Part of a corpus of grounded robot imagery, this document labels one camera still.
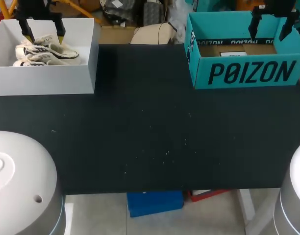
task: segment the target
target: table surface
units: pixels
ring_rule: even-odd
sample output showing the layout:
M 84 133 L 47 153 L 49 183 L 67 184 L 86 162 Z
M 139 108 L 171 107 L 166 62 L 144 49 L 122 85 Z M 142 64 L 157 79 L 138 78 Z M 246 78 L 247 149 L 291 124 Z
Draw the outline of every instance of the table surface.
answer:
M 95 94 L 0 97 L 0 130 L 40 142 L 66 194 L 274 188 L 300 85 L 194 90 L 182 45 L 102 45 Z

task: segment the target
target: white box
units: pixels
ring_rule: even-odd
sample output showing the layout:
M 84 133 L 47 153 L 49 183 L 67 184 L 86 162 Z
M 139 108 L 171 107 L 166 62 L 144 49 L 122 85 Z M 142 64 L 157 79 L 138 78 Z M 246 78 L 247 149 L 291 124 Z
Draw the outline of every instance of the white box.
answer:
M 28 20 L 35 38 L 52 34 L 52 21 Z M 93 94 L 98 63 L 98 25 L 94 19 L 63 19 L 63 42 L 79 52 L 80 65 L 12 67 L 15 46 L 25 38 L 17 20 L 0 23 L 0 95 Z

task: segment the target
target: sneaker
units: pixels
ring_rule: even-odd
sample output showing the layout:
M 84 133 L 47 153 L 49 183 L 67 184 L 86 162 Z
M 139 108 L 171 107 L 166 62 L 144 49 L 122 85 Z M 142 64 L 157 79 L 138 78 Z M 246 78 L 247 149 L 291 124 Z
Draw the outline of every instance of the sneaker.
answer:
M 64 61 L 68 65 L 79 65 L 80 57 L 79 53 L 75 50 L 70 49 L 67 46 L 55 44 L 53 42 L 43 41 L 41 42 L 44 46 L 40 45 L 19 45 L 16 46 L 15 54 L 18 60 L 24 60 L 27 55 L 37 55 L 39 53 L 50 52 L 57 59 Z
M 22 46 L 28 46 L 28 45 L 38 45 L 38 46 L 46 46 L 49 45 L 49 43 L 57 43 L 58 40 L 56 41 L 54 39 L 55 37 L 53 35 L 46 35 L 40 38 L 37 38 L 34 43 L 31 43 L 31 41 L 29 41 L 28 39 L 24 39 L 22 40 L 22 43 L 20 45 L 18 45 L 18 47 Z
M 57 59 L 49 52 L 39 53 L 37 55 L 28 54 L 25 59 L 16 61 L 13 66 L 45 66 L 45 65 L 69 65 L 64 61 Z

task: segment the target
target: tile floor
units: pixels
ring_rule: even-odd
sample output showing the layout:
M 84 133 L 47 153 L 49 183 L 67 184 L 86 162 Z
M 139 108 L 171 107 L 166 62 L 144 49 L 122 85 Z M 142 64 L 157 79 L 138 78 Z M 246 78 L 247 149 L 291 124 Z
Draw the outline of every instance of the tile floor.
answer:
M 265 189 L 251 190 L 255 208 Z M 244 221 L 235 191 L 184 208 L 130 218 L 125 193 L 71 195 L 67 214 L 73 212 L 71 230 L 65 235 L 244 235 Z M 276 235 L 270 223 L 261 235 Z

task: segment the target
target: red box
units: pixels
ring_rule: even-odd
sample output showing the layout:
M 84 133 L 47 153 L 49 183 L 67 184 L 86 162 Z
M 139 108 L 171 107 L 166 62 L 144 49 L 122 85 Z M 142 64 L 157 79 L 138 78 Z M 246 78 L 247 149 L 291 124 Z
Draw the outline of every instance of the red box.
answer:
M 221 193 L 224 193 L 224 192 L 228 192 L 228 191 L 229 191 L 228 189 L 210 190 L 209 192 L 204 192 L 204 193 L 199 194 L 199 195 L 193 195 L 191 191 L 188 191 L 188 196 L 190 197 L 190 199 L 193 202 L 197 202 L 197 201 L 200 201 L 202 199 L 206 199 L 208 197 L 212 197 L 212 196 L 215 196 L 215 195 L 218 195 L 218 194 L 221 194 Z

